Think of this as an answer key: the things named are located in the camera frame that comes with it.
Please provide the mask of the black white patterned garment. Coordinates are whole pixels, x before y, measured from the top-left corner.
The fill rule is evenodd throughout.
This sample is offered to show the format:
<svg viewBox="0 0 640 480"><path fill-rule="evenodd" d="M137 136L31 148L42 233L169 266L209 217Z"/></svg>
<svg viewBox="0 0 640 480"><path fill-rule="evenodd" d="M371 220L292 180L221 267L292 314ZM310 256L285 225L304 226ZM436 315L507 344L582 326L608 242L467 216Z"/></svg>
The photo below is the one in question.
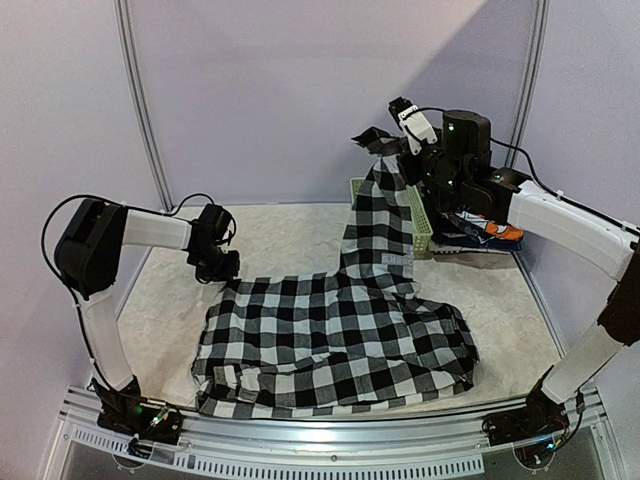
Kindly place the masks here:
<svg viewBox="0 0 640 480"><path fill-rule="evenodd" d="M479 360L460 311L420 297L394 159L369 170L335 271L228 282L209 308L196 409L235 419L387 410L470 390Z"/></svg>

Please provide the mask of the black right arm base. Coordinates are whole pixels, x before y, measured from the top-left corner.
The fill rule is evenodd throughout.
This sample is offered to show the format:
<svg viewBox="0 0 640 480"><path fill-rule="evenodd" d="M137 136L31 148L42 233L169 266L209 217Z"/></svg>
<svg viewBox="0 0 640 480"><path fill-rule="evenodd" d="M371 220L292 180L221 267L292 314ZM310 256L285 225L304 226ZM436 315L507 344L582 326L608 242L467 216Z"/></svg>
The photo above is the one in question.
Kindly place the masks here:
<svg viewBox="0 0 640 480"><path fill-rule="evenodd" d="M576 393L578 422L570 430L569 416L565 403L552 400L542 390L547 373L540 378L528 393L523 407L505 410L485 416L482 431L487 435L491 446L523 441L560 431L561 436L553 440L548 450L555 451L570 441L581 426L585 410L584 395Z"/></svg>

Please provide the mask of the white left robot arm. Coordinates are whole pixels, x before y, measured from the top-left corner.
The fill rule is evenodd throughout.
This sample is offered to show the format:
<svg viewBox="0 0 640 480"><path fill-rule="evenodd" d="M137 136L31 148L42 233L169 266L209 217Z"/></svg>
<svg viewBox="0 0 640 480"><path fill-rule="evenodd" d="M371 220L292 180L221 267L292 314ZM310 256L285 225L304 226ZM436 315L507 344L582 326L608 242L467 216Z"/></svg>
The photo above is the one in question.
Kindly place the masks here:
<svg viewBox="0 0 640 480"><path fill-rule="evenodd" d="M54 249L53 272L70 291L97 381L120 392L135 382L121 342L112 287L125 246L187 254L198 282L228 281L239 273L239 253L228 250L237 232L232 214L209 203L192 220L127 206L95 195L80 202Z"/></svg>

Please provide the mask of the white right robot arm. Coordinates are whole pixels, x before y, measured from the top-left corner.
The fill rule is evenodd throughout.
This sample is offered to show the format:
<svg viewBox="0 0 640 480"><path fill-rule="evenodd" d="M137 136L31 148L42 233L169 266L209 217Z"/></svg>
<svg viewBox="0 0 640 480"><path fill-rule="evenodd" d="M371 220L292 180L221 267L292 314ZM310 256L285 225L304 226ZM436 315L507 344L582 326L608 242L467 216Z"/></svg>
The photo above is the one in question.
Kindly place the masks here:
<svg viewBox="0 0 640 480"><path fill-rule="evenodd" d="M465 155L417 148L399 157L410 185L422 184L440 215L457 209L527 235L524 262L565 355L544 376L517 427L537 436L560 404L618 353L639 342L639 235L549 193L534 179Z"/></svg>

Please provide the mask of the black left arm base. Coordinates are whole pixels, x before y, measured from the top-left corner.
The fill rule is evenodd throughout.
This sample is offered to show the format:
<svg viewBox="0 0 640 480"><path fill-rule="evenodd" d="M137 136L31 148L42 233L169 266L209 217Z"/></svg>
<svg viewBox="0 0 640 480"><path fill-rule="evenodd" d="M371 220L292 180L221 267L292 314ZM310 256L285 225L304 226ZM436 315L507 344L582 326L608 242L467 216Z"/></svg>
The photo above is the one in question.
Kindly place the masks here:
<svg viewBox="0 0 640 480"><path fill-rule="evenodd" d="M92 386L101 403L99 427L138 440L178 444L184 415L171 403L143 397L136 377L121 391L109 389L96 379Z"/></svg>

